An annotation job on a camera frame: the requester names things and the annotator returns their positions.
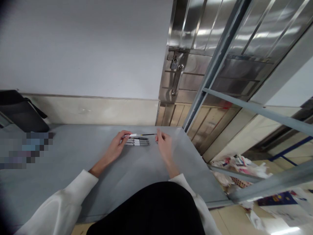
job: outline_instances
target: padlock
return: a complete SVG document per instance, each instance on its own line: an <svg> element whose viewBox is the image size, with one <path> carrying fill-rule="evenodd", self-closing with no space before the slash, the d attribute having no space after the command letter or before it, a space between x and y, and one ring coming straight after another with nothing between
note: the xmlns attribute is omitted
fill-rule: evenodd
<svg viewBox="0 0 313 235"><path fill-rule="evenodd" d="M177 69L177 59L173 59L170 65L171 69Z"/></svg>

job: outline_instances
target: metal door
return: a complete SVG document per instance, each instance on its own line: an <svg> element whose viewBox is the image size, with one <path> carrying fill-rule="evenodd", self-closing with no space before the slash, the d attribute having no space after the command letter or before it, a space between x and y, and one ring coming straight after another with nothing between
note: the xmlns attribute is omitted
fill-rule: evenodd
<svg viewBox="0 0 313 235"><path fill-rule="evenodd" d="M156 125L182 126L235 2L174 0ZM212 89L249 100L312 16L313 0L253 0ZM201 154L240 110L210 95L203 104L188 132Z"/></svg>

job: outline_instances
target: door handle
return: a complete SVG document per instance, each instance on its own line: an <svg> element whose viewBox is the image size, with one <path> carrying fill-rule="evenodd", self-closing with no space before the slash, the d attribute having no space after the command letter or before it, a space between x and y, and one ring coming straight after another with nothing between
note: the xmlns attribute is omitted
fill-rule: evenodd
<svg viewBox="0 0 313 235"><path fill-rule="evenodd" d="M177 70L180 71L180 74L179 74L179 78L178 78L178 81L176 82L176 87L175 89L173 90L172 92L172 97L176 97L177 94L178 94L178 89L179 89L179 86L180 86L180 83L182 81L182 77L183 77L183 73L184 73L184 68L185 66L183 64L179 65Z"/></svg>

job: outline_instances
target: black bag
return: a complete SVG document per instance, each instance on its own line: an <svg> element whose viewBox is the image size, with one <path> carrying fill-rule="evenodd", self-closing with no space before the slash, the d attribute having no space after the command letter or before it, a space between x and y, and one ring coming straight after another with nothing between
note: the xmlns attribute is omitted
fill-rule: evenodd
<svg viewBox="0 0 313 235"><path fill-rule="evenodd" d="M49 131L49 126L42 120L47 115L16 90L0 91L0 111L24 132Z"/></svg>

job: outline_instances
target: pen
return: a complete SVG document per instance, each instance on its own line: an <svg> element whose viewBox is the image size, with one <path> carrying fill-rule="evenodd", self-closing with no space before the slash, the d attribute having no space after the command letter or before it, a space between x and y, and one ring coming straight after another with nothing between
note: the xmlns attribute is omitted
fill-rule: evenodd
<svg viewBox="0 0 313 235"><path fill-rule="evenodd" d="M144 141L144 140L141 140L141 141L126 141L126 143L149 144L149 141Z"/></svg>
<svg viewBox="0 0 313 235"><path fill-rule="evenodd" d="M149 140L148 138L144 138L144 137L130 137L130 140Z"/></svg>
<svg viewBox="0 0 313 235"><path fill-rule="evenodd" d="M142 143L125 143L125 145L129 145L129 146L148 146L150 144L149 143L147 143L147 144L142 144Z"/></svg>
<svg viewBox="0 0 313 235"><path fill-rule="evenodd" d="M136 139L128 139L127 141L132 141L132 142L149 142L149 140L136 140Z"/></svg>
<svg viewBox="0 0 313 235"><path fill-rule="evenodd" d="M156 134L130 134L130 137L141 136L141 135L156 135Z"/></svg>

